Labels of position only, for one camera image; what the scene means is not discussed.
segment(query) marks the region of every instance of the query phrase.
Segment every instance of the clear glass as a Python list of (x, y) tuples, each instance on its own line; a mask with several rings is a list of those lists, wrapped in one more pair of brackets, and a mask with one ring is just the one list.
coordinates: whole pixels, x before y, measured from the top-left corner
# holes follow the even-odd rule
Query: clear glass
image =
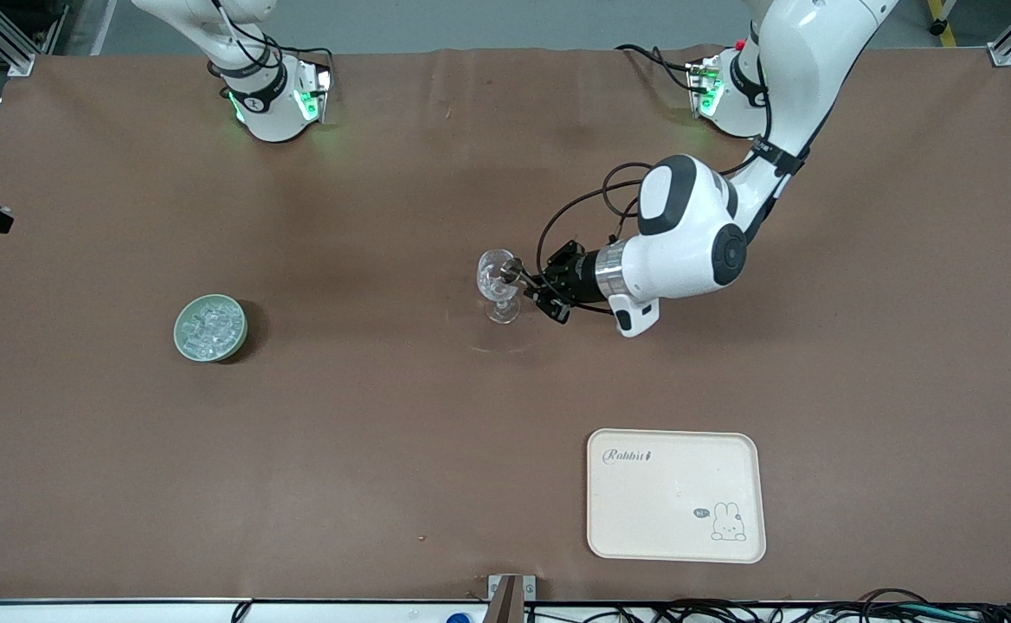
[(518, 294), (521, 288), (502, 281), (502, 266), (514, 259), (514, 254), (505, 249), (490, 249), (478, 260), (478, 273), (475, 280), (478, 291), (482, 292), (490, 304), (486, 316), (498, 325), (508, 325), (521, 316), (521, 299)]

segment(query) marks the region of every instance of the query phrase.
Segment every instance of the ice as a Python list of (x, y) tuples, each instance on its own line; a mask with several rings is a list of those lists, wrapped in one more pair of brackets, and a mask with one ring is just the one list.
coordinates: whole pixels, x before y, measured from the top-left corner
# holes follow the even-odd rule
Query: ice
[(188, 336), (184, 351), (198, 359), (221, 358), (232, 351), (244, 330), (244, 312), (236, 304), (213, 300), (202, 304), (181, 326)]

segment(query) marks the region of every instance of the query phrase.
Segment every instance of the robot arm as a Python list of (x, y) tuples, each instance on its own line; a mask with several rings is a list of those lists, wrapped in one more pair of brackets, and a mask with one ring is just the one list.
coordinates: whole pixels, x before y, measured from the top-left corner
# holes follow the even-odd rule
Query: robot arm
[[(552, 284), (545, 289), (561, 292), (564, 307), (605, 298), (621, 334), (634, 337), (659, 319), (660, 298), (707, 294), (732, 283), (852, 64), (896, 3), (774, 0), (759, 32), (771, 127), (755, 140), (748, 165), (726, 180), (688, 155), (663, 159), (641, 183), (639, 236), (588, 254), (558, 253), (545, 271)], [(529, 294), (546, 312), (550, 294), (541, 289)]]
[(331, 68), (318, 68), (283, 52), (256, 24), (276, 0), (132, 0), (205, 52), (237, 118), (257, 139), (288, 141), (323, 121)]

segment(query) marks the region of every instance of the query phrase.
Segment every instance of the logo on tray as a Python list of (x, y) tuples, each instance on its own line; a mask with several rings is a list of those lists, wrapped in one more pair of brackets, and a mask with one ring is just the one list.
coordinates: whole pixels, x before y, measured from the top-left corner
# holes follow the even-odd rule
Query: logo on tray
[(613, 448), (602, 453), (602, 462), (608, 465), (616, 464), (619, 461), (632, 461), (643, 464), (643, 462), (651, 460), (652, 450), (637, 452), (636, 450), (617, 450)]

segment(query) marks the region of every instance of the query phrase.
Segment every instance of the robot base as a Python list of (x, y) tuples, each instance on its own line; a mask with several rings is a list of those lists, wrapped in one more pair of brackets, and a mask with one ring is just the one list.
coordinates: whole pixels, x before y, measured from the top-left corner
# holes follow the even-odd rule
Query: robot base
[(328, 92), (332, 88), (331, 71), (320, 71), (314, 64), (283, 55), (287, 82), (283, 92), (263, 113), (237, 107), (237, 119), (248, 126), (253, 137), (268, 143), (289, 141), (301, 134), (311, 122), (324, 122)]
[(731, 65), (736, 62), (737, 55), (735, 49), (728, 48), (703, 61), (707, 75), (688, 72), (692, 86), (710, 90), (707, 94), (691, 94), (691, 110), (695, 111), (695, 117), (710, 119), (724, 134), (750, 139), (767, 129), (767, 112), (763, 107), (748, 103), (747, 96), (732, 84)]

